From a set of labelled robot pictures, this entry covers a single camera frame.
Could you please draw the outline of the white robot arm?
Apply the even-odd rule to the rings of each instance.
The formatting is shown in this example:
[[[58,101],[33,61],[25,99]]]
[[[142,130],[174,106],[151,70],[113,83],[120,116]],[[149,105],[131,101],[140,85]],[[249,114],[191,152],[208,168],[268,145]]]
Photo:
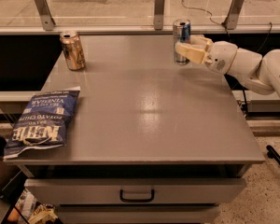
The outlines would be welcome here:
[[[280,98],[280,49],[262,56],[230,42],[213,42],[201,35],[191,35],[189,42],[175,43],[175,52],[213,72],[235,77],[253,92],[262,95],[276,92]]]

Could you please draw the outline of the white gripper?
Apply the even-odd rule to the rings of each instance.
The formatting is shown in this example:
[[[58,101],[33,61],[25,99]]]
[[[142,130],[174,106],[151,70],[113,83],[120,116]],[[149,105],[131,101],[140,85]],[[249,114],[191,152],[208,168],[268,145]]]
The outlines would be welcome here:
[[[218,41],[213,44],[210,38],[203,35],[192,35],[190,44],[181,42],[175,44],[177,54],[196,64],[205,62],[208,69],[222,75],[228,72],[237,50],[238,47],[232,43]]]

